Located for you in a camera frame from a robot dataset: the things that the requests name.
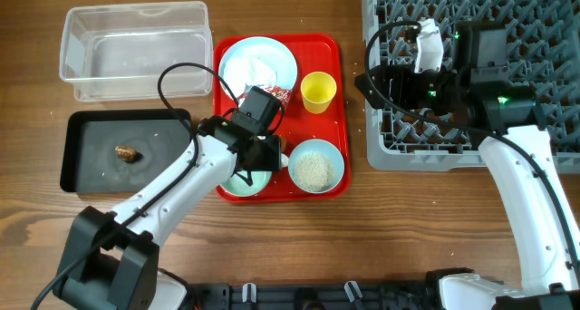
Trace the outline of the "mint green bowl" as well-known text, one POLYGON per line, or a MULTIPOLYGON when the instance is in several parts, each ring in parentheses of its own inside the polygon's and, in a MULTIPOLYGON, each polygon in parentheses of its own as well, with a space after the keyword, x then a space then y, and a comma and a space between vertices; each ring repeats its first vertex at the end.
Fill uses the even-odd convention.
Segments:
POLYGON ((262 191, 270 182, 271 177, 270 171, 251 171, 250 175, 247 175, 246 171, 239 171, 220 187, 234 197, 251 197, 262 191))

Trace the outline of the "light blue rice bowl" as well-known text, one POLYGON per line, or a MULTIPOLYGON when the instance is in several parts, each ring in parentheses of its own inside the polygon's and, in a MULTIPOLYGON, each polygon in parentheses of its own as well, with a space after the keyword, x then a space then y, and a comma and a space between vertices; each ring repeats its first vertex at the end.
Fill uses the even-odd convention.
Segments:
POLYGON ((339 186, 345 175, 342 153, 329 141, 305 140, 290 154, 288 173, 294 184, 311 194, 324 194, 339 186))

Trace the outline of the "white rice pile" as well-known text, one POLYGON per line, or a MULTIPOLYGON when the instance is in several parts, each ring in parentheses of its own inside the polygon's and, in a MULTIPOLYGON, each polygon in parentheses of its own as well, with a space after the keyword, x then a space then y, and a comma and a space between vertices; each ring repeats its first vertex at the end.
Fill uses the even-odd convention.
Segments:
POLYGON ((303 154, 295 163, 294 174, 298 185, 309 192, 327 190, 335 179, 332 161, 318 151, 303 154))

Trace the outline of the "yellow plastic cup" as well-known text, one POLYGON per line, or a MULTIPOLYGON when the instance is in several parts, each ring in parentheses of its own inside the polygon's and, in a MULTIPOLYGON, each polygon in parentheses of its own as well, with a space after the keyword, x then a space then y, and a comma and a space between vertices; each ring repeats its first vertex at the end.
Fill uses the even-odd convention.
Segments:
POLYGON ((305 109, 320 114, 327 110, 337 93, 337 83, 328 73, 312 72, 301 81, 300 92, 305 109))

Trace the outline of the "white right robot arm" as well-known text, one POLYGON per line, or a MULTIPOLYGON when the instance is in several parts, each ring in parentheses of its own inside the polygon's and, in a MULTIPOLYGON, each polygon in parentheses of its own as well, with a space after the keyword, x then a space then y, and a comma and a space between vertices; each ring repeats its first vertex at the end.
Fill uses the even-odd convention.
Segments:
POLYGON ((579 228, 556 172, 546 117, 528 86, 508 78, 507 31, 499 23, 460 22, 453 63, 430 20, 401 23, 417 47, 414 65, 367 66, 355 84, 375 109, 465 131, 490 171, 516 240, 522 276, 511 290, 466 268, 431 271, 426 304, 435 309, 576 309, 579 228))

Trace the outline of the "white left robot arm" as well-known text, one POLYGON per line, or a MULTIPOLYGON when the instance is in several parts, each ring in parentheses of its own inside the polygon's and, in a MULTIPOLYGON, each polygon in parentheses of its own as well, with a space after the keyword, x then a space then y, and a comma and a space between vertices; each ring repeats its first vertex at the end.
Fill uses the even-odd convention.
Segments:
POLYGON ((217 186, 244 171, 279 171, 274 134, 285 106, 252 88, 237 109, 203 120, 185 151, 144 189, 108 212, 74 219, 57 275, 44 291, 76 309, 182 309, 188 285, 159 268, 160 249, 217 186))

